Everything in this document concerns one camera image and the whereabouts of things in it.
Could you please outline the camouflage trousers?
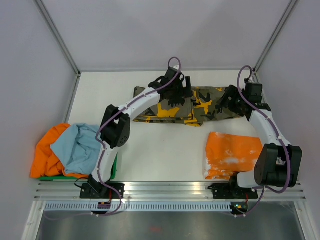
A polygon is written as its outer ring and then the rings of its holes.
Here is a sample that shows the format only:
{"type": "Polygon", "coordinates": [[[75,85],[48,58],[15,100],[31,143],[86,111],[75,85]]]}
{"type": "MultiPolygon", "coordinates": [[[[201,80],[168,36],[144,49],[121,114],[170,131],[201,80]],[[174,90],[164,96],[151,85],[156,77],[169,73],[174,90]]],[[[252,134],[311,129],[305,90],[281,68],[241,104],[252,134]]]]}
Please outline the camouflage trousers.
{"type": "Polygon", "coordinates": [[[169,104],[167,99],[149,107],[134,121],[147,124],[183,124],[200,127],[205,122],[238,119],[242,116],[222,107],[218,101],[227,87],[197,86],[192,87],[192,97],[187,97],[183,104],[169,104]]]}

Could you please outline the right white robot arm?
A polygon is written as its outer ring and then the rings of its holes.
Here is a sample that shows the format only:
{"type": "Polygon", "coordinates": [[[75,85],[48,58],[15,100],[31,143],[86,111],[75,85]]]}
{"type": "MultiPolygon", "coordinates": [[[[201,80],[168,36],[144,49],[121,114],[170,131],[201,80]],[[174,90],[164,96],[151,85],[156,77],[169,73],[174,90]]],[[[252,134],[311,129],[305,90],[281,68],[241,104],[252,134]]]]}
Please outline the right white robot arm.
{"type": "Polygon", "coordinates": [[[296,186],[303,156],[299,146],[293,146],[274,122],[271,108],[263,103],[263,86],[260,83],[245,84],[244,89],[230,85],[218,104],[241,117],[255,128],[263,146],[254,169],[237,172],[228,185],[228,193],[240,198],[246,189],[267,188],[281,194],[296,186]]]}

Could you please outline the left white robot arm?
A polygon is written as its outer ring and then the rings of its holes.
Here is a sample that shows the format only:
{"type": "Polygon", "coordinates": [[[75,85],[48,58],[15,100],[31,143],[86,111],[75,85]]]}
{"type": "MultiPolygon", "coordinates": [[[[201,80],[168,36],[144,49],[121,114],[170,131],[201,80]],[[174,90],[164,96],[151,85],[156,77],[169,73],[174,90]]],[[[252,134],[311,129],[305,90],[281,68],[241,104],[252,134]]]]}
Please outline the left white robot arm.
{"type": "Polygon", "coordinates": [[[82,185],[82,199],[106,199],[112,191],[120,197],[120,187],[108,185],[118,154],[130,137],[131,122],[148,108],[162,100],[173,105],[183,104],[192,97],[191,78],[179,69],[169,67],[165,75],[151,82],[140,94],[127,103],[109,105],[104,113],[96,140],[101,144],[99,157],[87,183],[82,185]]]}

